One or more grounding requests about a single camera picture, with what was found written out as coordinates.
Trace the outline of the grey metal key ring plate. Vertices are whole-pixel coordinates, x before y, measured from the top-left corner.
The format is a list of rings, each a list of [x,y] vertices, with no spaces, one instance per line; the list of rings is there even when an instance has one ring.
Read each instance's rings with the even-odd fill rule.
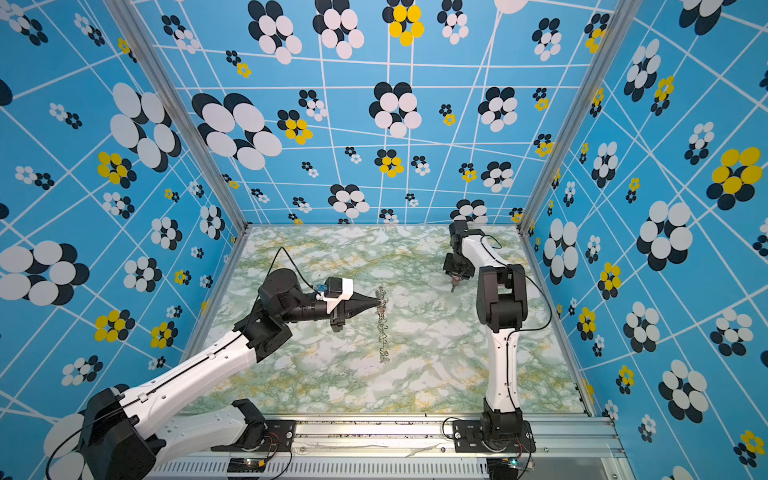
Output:
[[[390,361],[388,351],[388,324],[387,324],[387,292],[383,286],[379,286],[375,292],[376,298],[379,300],[379,305],[376,308],[378,320],[378,341],[379,347],[379,360],[381,364],[386,364]]]

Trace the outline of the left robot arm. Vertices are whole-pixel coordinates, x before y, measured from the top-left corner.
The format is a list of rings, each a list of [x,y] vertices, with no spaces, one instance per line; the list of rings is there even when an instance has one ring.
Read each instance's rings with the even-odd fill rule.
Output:
[[[356,292],[351,279],[330,277],[306,293],[295,271],[269,273],[251,311],[211,346],[154,380],[89,401],[75,448],[86,478],[142,479],[162,463],[207,449],[275,451],[263,414],[247,399],[208,414],[178,414],[276,352],[291,338],[291,324],[328,320],[339,332],[380,304]]]

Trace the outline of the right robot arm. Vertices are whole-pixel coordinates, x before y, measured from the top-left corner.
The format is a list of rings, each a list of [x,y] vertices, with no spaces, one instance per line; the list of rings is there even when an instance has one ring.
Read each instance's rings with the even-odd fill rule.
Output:
[[[489,380],[481,416],[482,441],[499,451],[523,433],[518,393],[517,348],[528,317],[526,275],[494,252],[488,236],[465,220],[449,226],[452,251],[443,269],[453,283],[475,279],[476,312],[489,348]]]

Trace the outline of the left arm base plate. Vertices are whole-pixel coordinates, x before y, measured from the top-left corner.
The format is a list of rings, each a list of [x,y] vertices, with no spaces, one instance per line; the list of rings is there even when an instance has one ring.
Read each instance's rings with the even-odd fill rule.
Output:
[[[288,452],[296,435],[297,422],[293,420],[265,420],[248,426],[233,444],[214,446],[214,452]]]

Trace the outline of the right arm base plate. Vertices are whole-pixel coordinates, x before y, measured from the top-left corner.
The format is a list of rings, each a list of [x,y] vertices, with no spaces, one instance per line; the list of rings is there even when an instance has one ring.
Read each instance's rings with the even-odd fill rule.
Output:
[[[445,433],[457,453],[528,454],[537,451],[530,423],[523,420],[512,428],[492,429],[481,420],[452,420]]]

